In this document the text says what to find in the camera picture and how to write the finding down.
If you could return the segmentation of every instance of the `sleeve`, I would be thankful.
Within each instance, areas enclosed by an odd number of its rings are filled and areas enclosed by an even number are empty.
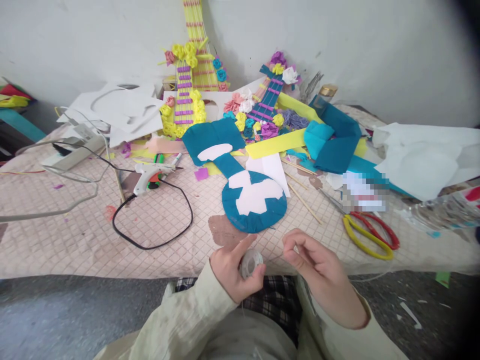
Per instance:
[[[384,333],[363,297],[358,295],[369,317],[368,324],[362,329],[351,330],[333,321],[315,299],[308,295],[310,290],[303,279],[301,283],[299,285],[303,287],[303,294],[299,294],[299,298],[304,311],[302,320],[306,321],[305,325],[308,326],[308,331],[304,331],[305,339],[313,338],[317,348],[315,351],[321,352],[325,359],[408,359]]]
[[[197,359],[210,330],[237,306],[208,261],[192,288],[168,297],[151,313],[131,346],[112,351],[122,338],[106,346],[95,359]]]

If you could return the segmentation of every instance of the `gray floor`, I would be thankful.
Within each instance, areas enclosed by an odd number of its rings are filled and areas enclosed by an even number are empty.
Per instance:
[[[446,289],[434,277],[401,271],[355,283],[410,359],[438,359],[453,346],[458,314],[474,286],[472,277],[453,274]],[[105,344],[138,330],[160,305],[166,284],[166,279],[80,276],[5,280],[0,284],[0,359],[91,359]],[[398,297],[406,299],[422,330],[414,329]]]

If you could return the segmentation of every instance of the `beige jacket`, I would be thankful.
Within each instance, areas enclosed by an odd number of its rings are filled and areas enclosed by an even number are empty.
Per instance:
[[[361,298],[369,314],[368,325],[349,330],[330,319],[310,297],[301,277],[296,287],[303,308],[298,350],[266,316],[235,310],[238,305],[220,285],[208,261],[195,286],[173,293],[171,284],[161,306],[141,330],[107,345],[95,360],[407,358],[382,331],[365,299]]]

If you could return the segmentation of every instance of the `scissors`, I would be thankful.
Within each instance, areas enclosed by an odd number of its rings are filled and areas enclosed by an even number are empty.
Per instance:
[[[344,214],[343,225],[345,226],[346,233],[348,234],[350,239],[355,243],[355,245],[357,245],[363,252],[367,253],[368,255],[370,255],[370,256],[372,256],[376,259],[392,260],[394,258],[393,250],[397,250],[400,247],[400,241],[399,241],[399,238],[397,237],[397,235],[394,233],[394,231],[392,230],[392,228],[390,226],[388,226],[386,223],[384,223],[382,221],[382,219],[380,219],[379,217],[371,215],[371,214],[366,213],[366,212],[358,212],[358,211],[346,212],[344,210],[344,207],[342,206],[342,204],[339,201],[335,200],[332,196],[327,194],[322,189],[319,189],[319,190],[328,198],[328,200],[332,204],[334,204],[340,210],[341,213]],[[368,231],[365,230],[364,228],[362,228],[361,226],[359,226],[358,224],[356,224],[353,221],[351,216],[359,219],[362,223],[364,223],[365,226],[367,227]],[[380,236],[379,232],[372,226],[372,224],[366,218],[370,218],[372,220],[375,220],[385,230],[385,232],[388,234],[388,236],[390,236],[391,244],[388,243],[387,241],[385,241]],[[386,252],[386,255],[379,254],[377,252],[374,252],[374,251],[370,250],[368,247],[366,247],[357,238],[357,236],[355,235],[354,230],[352,228],[354,228],[360,234],[364,235],[368,239],[372,240],[379,247],[381,247]]]

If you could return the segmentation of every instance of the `tape roll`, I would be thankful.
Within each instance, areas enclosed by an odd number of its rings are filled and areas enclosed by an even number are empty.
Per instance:
[[[240,275],[243,279],[249,278],[254,273],[256,267],[264,263],[262,254],[255,249],[248,249],[241,258]]]

